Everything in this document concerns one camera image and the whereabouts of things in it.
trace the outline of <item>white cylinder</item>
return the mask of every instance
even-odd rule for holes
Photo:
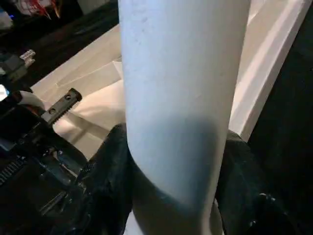
[[[249,5],[119,1],[128,144],[159,195],[153,202],[146,192],[134,199],[135,216],[149,234],[208,233]],[[169,204],[175,205],[169,210]],[[150,225],[155,210],[166,216]],[[178,223],[160,228],[173,217]],[[194,223],[189,231],[173,230],[188,223]]]

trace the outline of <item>black object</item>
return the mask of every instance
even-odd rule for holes
[[[126,126],[115,126],[77,177],[52,235],[122,235],[132,210]]]
[[[68,93],[59,101],[52,105],[49,110],[42,114],[41,118],[47,122],[49,126],[56,123],[69,109],[78,101],[82,100],[82,95],[75,89],[70,89]]]
[[[17,55],[0,52],[0,84],[4,85],[9,92],[16,90],[28,90],[15,83],[27,74],[25,61]]]
[[[44,110],[20,105],[22,99],[13,92],[0,102],[0,234],[46,234],[54,224],[50,214],[87,163],[52,129],[81,95],[71,89],[49,122],[41,118]]]
[[[301,235],[249,146],[235,133],[227,136],[216,199],[226,235]]]

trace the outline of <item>white surface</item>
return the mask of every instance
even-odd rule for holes
[[[98,7],[104,5],[110,0],[77,0],[77,1],[83,13],[88,14],[89,12],[97,9]]]
[[[251,12],[229,123],[229,128],[240,134],[244,140],[248,140],[253,130],[311,2],[267,0],[264,4],[256,4],[255,8],[259,8],[256,14],[255,11]],[[59,85],[82,77],[88,80],[94,70],[104,68],[112,61],[120,61],[120,57],[119,26],[116,26],[42,79],[33,90],[49,105],[49,99],[50,102],[55,99],[51,94],[57,94]],[[119,80],[122,78],[120,62],[114,62],[114,67]],[[110,79],[112,78],[103,76],[105,81]],[[87,157],[93,155],[114,125],[114,120],[108,122],[109,119],[105,120],[105,115],[113,117],[112,111],[115,111],[113,113],[121,112],[123,116],[122,95],[117,99],[119,102],[110,102],[117,98],[116,94],[123,94],[122,86],[112,87],[110,91],[108,89],[109,92],[103,87],[98,87],[94,94],[96,100],[86,95],[83,100],[87,102],[83,101],[77,106],[80,110],[92,104],[95,106],[96,102],[101,104],[101,100],[107,100],[109,102],[104,102],[105,105],[97,108],[104,112],[98,115],[101,118],[95,120],[80,112],[73,114],[74,109],[68,117],[54,126],[58,133],[77,146]],[[133,215],[129,218],[126,234],[140,234]]]

